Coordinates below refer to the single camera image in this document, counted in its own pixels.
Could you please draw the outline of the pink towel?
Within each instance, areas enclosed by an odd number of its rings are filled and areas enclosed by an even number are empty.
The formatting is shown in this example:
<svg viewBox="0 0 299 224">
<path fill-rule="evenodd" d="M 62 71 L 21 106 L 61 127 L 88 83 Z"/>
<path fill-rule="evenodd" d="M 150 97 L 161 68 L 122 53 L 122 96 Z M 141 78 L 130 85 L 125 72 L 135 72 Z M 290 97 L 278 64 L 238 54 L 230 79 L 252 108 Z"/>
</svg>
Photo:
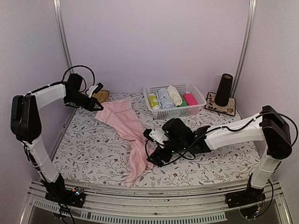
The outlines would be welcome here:
<svg viewBox="0 0 299 224">
<path fill-rule="evenodd" d="M 153 164 L 147 161 L 142 122 L 133 110 L 129 98 L 105 102 L 102 106 L 103 110 L 98 111 L 95 118 L 114 128 L 121 138 L 130 141 L 130 173 L 123 184 L 130 187 L 147 168 L 153 168 Z"/>
</svg>

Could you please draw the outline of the cream white towel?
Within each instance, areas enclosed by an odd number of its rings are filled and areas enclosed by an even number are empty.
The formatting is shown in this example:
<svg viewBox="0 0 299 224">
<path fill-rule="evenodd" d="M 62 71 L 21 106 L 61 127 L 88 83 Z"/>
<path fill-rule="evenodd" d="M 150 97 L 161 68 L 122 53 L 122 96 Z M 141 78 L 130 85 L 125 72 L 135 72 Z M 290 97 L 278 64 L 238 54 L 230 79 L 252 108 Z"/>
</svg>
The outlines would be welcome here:
<svg viewBox="0 0 299 224">
<path fill-rule="evenodd" d="M 182 104 L 182 99 L 180 97 L 180 94 L 174 86 L 172 85 L 168 86 L 167 91 L 175 106 Z"/>
</svg>

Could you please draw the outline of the white plastic basket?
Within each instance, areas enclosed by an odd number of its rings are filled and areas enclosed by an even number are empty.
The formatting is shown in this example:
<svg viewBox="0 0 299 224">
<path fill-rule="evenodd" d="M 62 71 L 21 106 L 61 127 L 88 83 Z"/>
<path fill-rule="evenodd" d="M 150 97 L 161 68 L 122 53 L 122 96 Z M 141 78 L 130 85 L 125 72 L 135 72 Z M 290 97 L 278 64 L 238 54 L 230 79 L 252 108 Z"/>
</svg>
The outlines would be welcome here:
<svg viewBox="0 0 299 224">
<path fill-rule="evenodd" d="M 145 103 L 154 119 L 167 119 L 197 114 L 206 100 L 193 83 L 146 86 Z"/>
</svg>

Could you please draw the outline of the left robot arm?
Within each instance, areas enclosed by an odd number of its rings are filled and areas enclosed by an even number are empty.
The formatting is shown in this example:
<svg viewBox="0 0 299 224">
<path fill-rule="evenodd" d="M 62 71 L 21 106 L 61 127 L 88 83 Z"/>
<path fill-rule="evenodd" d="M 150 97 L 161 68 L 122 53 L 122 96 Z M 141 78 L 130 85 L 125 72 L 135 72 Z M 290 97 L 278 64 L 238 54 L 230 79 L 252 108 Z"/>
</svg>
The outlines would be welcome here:
<svg viewBox="0 0 299 224">
<path fill-rule="evenodd" d="M 45 149 L 39 111 L 57 100 L 63 100 L 67 107 L 102 111 L 103 106 L 93 94 L 99 92 L 103 84 L 93 82 L 91 87 L 82 90 L 81 85 L 85 83 L 78 73 L 71 73 L 67 79 L 62 78 L 25 95 L 14 96 L 12 100 L 11 131 L 23 144 L 28 160 L 40 174 L 47 191 L 60 203 L 69 199 L 69 191 Z"/>
</svg>

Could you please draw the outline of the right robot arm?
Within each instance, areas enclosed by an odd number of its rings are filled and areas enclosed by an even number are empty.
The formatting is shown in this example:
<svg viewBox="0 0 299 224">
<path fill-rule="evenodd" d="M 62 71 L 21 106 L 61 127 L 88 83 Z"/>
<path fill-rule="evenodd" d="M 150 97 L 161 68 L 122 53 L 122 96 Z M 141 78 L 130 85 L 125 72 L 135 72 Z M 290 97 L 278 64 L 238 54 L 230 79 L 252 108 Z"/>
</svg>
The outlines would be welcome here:
<svg viewBox="0 0 299 224">
<path fill-rule="evenodd" d="M 287 116 L 269 105 L 246 119 L 221 126 L 202 126 L 196 131 L 187 127 L 181 119 L 173 118 L 162 126 L 162 131 L 146 129 L 143 132 L 147 141 L 157 144 L 154 152 L 147 154 L 147 160 L 163 167 L 174 162 L 174 154 L 182 158 L 186 153 L 203 154 L 246 141 L 265 141 L 266 149 L 257 169 L 250 175 L 246 189 L 225 196 L 226 203 L 232 207 L 258 202 L 265 199 L 263 189 L 268 179 L 281 161 L 292 153 L 295 141 L 291 140 L 286 120 Z"/>
</svg>

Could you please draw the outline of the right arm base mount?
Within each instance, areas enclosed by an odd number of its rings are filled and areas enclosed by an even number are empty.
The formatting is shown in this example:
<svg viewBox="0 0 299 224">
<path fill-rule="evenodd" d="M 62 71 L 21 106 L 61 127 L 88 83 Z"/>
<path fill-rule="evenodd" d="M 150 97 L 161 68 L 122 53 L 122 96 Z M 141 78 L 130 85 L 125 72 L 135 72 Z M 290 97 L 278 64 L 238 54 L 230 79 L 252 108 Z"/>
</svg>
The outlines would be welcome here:
<svg viewBox="0 0 299 224">
<path fill-rule="evenodd" d="M 266 199 L 263 189 L 248 188 L 225 195 L 225 203 L 229 208 L 240 207 Z"/>
</svg>

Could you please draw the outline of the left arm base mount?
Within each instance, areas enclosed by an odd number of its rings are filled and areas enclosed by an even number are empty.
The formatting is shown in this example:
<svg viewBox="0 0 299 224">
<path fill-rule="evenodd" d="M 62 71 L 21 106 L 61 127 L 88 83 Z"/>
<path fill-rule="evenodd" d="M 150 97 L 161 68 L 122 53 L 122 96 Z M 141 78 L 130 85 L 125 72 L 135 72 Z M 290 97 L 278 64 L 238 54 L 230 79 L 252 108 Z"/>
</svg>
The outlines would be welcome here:
<svg viewBox="0 0 299 224">
<path fill-rule="evenodd" d="M 75 187 L 73 189 L 49 189 L 45 199 L 77 208 L 83 208 L 85 203 L 85 190 Z"/>
</svg>

